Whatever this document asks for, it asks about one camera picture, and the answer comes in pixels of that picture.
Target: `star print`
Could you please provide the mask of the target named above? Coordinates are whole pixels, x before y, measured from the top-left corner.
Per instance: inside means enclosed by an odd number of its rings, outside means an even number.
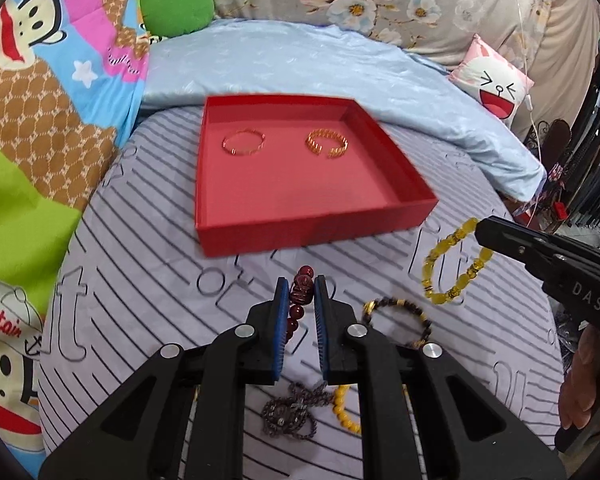
[[[80,81],[85,88],[91,88],[91,83],[95,81],[98,76],[91,70],[91,61],[74,61],[75,72],[72,74],[71,79],[74,81]]]

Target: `cartoon blanket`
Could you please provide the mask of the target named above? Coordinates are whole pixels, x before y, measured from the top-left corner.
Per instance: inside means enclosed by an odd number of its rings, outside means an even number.
[[[33,476],[45,456],[42,323],[82,211],[138,112],[149,45],[139,16],[137,0],[0,8],[0,436]]]

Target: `red beaded bracelet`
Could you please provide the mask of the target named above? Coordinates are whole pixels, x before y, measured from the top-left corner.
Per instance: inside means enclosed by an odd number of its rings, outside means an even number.
[[[304,305],[308,305],[314,299],[314,270],[308,265],[300,267],[294,277],[289,299],[293,302],[289,308],[289,317],[286,320],[286,343],[298,330],[298,320],[304,316]]]

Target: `light blue comforter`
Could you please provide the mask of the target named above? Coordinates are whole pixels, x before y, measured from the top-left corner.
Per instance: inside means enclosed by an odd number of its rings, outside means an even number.
[[[354,98],[379,121],[464,149],[495,189],[523,202],[546,176],[499,119],[446,79],[444,68],[334,25],[221,20],[158,43],[141,110],[235,93]]]

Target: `green plush toy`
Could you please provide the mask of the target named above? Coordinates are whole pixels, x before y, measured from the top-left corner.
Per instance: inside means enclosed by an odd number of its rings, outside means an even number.
[[[140,0],[146,30],[175,38],[205,28],[214,17],[213,0]]]

